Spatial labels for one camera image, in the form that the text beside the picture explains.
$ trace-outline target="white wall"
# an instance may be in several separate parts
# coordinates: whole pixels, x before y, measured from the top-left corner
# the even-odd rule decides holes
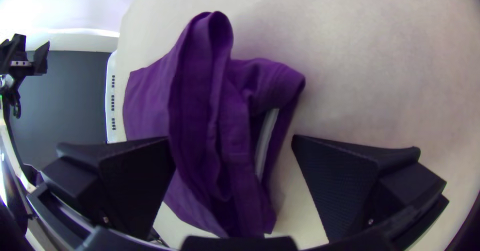
[[[0,42],[27,35],[27,50],[112,52],[132,0],[0,0]]]

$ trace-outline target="purple shirt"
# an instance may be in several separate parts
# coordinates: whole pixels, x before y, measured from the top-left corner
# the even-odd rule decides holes
[[[219,237],[263,237],[276,221],[267,184],[305,78],[230,59],[232,45],[223,13],[194,17],[169,53],[130,74],[125,133],[168,136],[177,170],[164,201],[181,220]]]

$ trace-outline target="white surface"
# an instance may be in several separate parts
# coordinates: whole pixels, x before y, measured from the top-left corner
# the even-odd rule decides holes
[[[0,0],[0,42],[27,35],[27,50],[112,52],[132,0]]]
[[[118,41],[116,106],[129,72],[167,53],[193,16],[215,10],[232,23],[233,58],[281,61],[306,76],[271,180],[274,235],[301,249],[327,242],[290,149],[302,134],[420,147],[420,162],[448,182],[450,204],[412,250],[445,249],[480,189],[480,0],[135,0]],[[165,205],[154,227],[175,248],[205,235]]]

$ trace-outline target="white strip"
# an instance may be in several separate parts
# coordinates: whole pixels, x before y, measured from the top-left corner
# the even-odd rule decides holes
[[[270,138],[272,137],[272,131],[274,130],[278,116],[278,108],[271,109],[267,112],[260,130],[260,136],[258,137],[255,151],[255,174],[259,181],[262,180],[264,174],[265,160],[267,159]]]

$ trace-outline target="black triangular pad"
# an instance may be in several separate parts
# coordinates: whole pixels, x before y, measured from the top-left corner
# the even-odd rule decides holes
[[[380,174],[418,161],[420,149],[384,149],[295,135],[291,143],[328,239],[348,236]]]
[[[57,146],[59,159],[43,171],[60,199],[103,224],[146,239],[175,172],[164,137],[113,144]]]

